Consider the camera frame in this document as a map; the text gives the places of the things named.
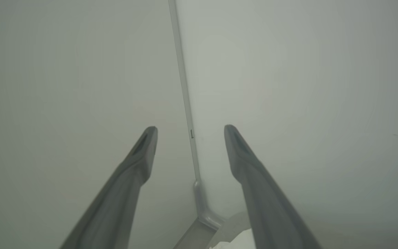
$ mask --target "gray wall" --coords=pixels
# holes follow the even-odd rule
[[[0,249],[58,248],[147,126],[132,249],[196,218],[167,1],[0,0]]]
[[[398,1],[177,6],[211,209],[245,209],[231,123],[324,246],[398,248]]]

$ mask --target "wall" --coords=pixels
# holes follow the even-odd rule
[[[0,0],[0,248],[59,248],[147,126],[159,129],[131,249],[196,219],[166,1]]]
[[[327,248],[398,248],[398,1],[178,0],[210,208],[235,125]]]

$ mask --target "gray curved object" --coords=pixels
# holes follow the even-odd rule
[[[139,190],[150,177],[157,142],[158,129],[145,129],[61,249],[128,247]]]
[[[227,125],[224,134],[231,172],[242,185],[257,249],[320,249],[239,131]]]

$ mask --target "floor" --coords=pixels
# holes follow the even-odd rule
[[[215,233],[215,230],[195,220],[174,249],[206,249],[205,247]]]

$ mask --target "vertical trim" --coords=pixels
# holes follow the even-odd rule
[[[185,106],[185,114],[187,116],[187,127],[190,137],[191,155],[193,157],[193,167],[195,169],[196,181],[193,184],[193,190],[196,200],[196,209],[198,220],[208,227],[218,230],[224,223],[224,220],[213,213],[208,207],[207,198],[203,186],[201,184],[199,174],[199,161],[196,151],[196,139],[193,129],[193,118],[191,116],[190,98],[188,96],[187,76],[185,74],[185,65],[183,63],[182,44],[180,41],[179,21],[177,18],[176,1],[169,0],[170,15],[172,20],[172,28],[174,35],[174,44],[176,48],[177,64],[179,66],[180,84],[182,87],[183,104]]]

